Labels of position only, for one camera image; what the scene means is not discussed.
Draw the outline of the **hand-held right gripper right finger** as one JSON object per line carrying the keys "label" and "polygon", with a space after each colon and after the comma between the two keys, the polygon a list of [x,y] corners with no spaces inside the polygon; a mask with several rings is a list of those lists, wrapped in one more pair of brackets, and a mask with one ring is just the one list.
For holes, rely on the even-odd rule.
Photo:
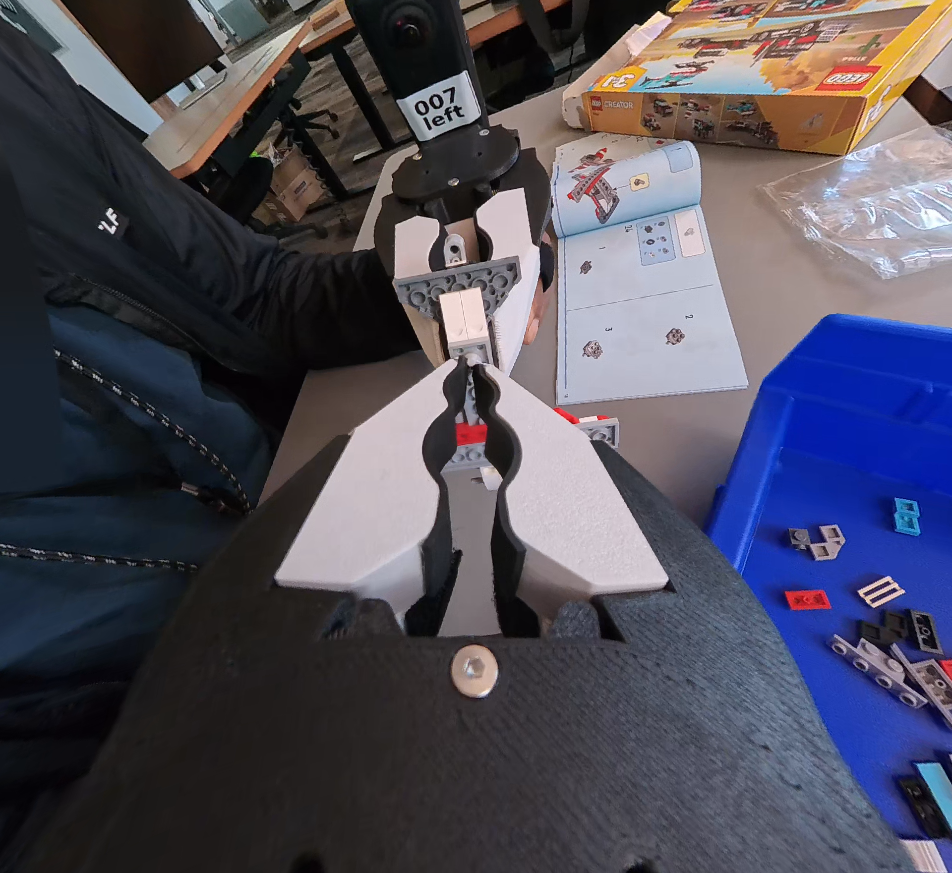
{"label": "hand-held right gripper right finger", "polygon": [[501,478],[490,539],[506,637],[540,634],[563,605],[664,590],[669,577],[601,452],[496,367],[476,366],[485,456]]}

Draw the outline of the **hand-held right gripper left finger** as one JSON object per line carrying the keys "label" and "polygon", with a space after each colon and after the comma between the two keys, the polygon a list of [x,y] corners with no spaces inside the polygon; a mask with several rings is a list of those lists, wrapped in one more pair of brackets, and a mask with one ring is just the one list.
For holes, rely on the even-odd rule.
{"label": "hand-held right gripper left finger", "polygon": [[469,379],[464,358],[447,361],[353,430],[277,585],[376,599],[406,631],[441,629],[461,561],[443,469]]}

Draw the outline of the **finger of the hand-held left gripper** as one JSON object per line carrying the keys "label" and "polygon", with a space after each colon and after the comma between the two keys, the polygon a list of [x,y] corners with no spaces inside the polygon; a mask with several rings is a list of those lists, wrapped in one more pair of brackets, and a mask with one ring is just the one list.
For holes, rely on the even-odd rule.
{"label": "finger of the hand-held left gripper", "polygon": [[494,362],[508,374],[524,343],[541,270],[525,191],[498,192],[476,211],[475,224],[491,246],[483,299],[489,308]]}
{"label": "finger of the hand-held left gripper", "polygon": [[395,227],[393,284],[424,354],[432,364],[448,359],[440,296],[448,291],[443,265],[430,265],[433,248],[444,251],[446,234],[438,220],[413,216]]}

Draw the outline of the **red grey brick assembly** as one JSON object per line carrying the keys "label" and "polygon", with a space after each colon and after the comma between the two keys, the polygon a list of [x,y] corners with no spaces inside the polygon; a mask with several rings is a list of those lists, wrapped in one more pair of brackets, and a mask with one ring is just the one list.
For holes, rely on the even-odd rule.
{"label": "red grey brick assembly", "polygon": [[[577,417],[561,407],[555,407],[554,412],[583,432],[592,442],[606,443],[613,450],[620,448],[621,423],[616,417]],[[442,474],[466,472],[470,474],[473,482],[481,484],[487,490],[499,489],[504,477],[485,454],[486,434],[486,423],[477,412],[474,377],[470,372],[463,410],[456,417],[457,448],[444,465]]]}

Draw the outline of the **grey winged toy brick model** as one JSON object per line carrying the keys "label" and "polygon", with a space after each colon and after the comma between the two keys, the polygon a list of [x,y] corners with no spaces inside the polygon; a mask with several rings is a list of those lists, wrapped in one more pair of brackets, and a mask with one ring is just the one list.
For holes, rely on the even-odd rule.
{"label": "grey winged toy brick model", "polygon": [[511,332],[516,310],[506,302],[522,284],[520,259],[480,261],[464,237],[448,233],[436,237],[437,265],[424,272],[422,264],[411,264],[407,236],[398,237],[397,247],[396,295],[431,363],[464,357],[510,372],[521,345]]}

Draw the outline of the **person's left forearm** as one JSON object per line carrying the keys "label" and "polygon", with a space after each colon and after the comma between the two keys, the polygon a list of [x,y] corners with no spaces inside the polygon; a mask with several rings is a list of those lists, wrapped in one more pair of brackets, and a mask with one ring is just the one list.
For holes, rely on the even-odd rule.
{"label": "person's left forearm", "polygon": [[232,315],[293,365],[348,367],[422,348],[376,249],[308,253],[246,233],[228,260]]}

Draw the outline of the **person's left hand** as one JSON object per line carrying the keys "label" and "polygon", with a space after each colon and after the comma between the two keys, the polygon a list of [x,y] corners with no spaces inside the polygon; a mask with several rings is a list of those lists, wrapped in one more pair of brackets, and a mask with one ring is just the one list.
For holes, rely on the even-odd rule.
{"label": "person's left hand", "polygon": [[530,313],[527,322],[527,327],[525,335],[523,338],[524,346],[531,345],[538,333],[540,332],[541,326],[544,322],[545,315],[549,309],[549,305],[553,298],[553,287],[552,285],[545,287],[541,278],[537,281],[535,292],[530,306]]}

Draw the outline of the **cardboard box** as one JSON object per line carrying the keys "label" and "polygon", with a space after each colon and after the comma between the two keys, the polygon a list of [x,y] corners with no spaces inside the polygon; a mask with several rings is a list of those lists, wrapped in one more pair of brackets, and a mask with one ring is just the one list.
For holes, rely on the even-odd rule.
{"label": "cardboard box", "polygon": [[298,146],[271,144],[257,156],[267,158],[272,165],[268,192],[254,213],[264,225],[296,224],[325,197],[323,182]]}

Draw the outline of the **black office chair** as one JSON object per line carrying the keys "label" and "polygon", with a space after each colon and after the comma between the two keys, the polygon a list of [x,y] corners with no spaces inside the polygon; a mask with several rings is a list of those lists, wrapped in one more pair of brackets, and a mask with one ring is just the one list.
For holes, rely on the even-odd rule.
{"label": "black office chair", "polygon": [[300,99],[292,97],[290,105],[285,114],[279,117],[281,124],[280,139],[291,141],[292,121],[291,115],[294,114],[302,123],[305,130],[320,130],[330,135],[332,140],[339,140],[341,137],[338,129],[339,116],[331,109],[318,109],[311,112],[302,112],[303,105]]}

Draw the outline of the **building instruction booklet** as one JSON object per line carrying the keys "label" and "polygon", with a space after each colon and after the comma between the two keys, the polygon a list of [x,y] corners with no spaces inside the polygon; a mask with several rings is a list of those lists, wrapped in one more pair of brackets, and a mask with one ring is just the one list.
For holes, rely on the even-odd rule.
{"label": "building instruction booklet", "polygon": [[685,141],[602,132],[556,150],[559,404],[747,388],[702,180]]}

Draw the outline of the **blue plastic bin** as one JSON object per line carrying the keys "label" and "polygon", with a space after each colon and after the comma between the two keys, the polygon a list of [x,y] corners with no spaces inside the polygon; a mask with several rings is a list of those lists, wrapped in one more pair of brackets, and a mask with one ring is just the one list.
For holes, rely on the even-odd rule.
{"label": "blue plastic bin", "polygon": [[[884,612],[932,614],[951,637],[950,331],[832,315],[768,374],[708,535],[758,596],[800,667],[839,753],[922,871],[950,871],[950,840],[932,839],[899,789],[914,763],[949,767],[951,733],[911,710],[827,642],[855,643]],[[921,535],[894,531],[894,497],[922,510]],[[838,524],[832,561],[792,548],[787,530]],[[906,594],[868,608],[857,591],[890,576]],[[790,610],[786,590],[823,590],[830,610]]]}

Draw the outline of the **yellow toy brick box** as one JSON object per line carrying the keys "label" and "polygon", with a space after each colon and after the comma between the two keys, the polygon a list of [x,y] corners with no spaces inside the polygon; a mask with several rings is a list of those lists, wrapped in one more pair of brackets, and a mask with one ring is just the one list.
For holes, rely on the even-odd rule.
{"label": "yellow toy brick box", "polygon": [[951,0],[678,0],[563,94],[589,132],[843,156],[950,43]]}

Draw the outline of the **person's dark jacket torso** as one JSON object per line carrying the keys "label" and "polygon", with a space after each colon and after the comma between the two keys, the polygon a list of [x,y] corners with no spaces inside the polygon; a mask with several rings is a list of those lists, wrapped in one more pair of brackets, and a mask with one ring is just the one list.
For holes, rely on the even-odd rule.
{"label": "person's dark jacket torso", "polygon": [[306,368],[230,311],[246,233],[2,25],[3,840],[260,500]]}

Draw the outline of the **pile of small loose bricks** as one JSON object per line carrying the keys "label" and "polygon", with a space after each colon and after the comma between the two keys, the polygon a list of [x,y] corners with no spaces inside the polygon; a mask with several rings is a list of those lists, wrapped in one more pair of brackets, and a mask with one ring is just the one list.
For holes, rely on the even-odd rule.
{"label": "pile of small loose bricks", "polygon": [[[921,535],[922,510],[911,498],[894,497],[894,531],[908,537]],[[814,561],[832,561],[846,538],[838,524],[821,524],[821,539],[814,542],[803,527],[787,530],[789,545]],[[868,608],[881,609],[906,594],[890,576],[881,577],[857,591]],[[823,590],[786,590],[783,598],[790,610],[830,610]],[[858,622],[855,643],[838,634],[827,644],[872,683],[911,710],[929,710],[950,730],[950,657],[946,657],[938,636],[935,618],[928,612],[906,609],[886,611],[878,624]],[[912,640],[915,649],[928,657],[911,659],[900,647]],[[914,763],[915,775],[900,778],[898,786],[930,838],[950,840],[950,757],[949,767],[938,761]]]}

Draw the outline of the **clear plastic bag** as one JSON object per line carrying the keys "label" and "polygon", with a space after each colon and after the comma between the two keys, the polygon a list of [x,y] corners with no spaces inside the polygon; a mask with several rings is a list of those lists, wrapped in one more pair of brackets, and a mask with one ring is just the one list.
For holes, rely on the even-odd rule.
{"label": "clear plastic bag", "polygon": [[950,123],[902,133],[759,192],[808,244],[883,280],[950,265]]}

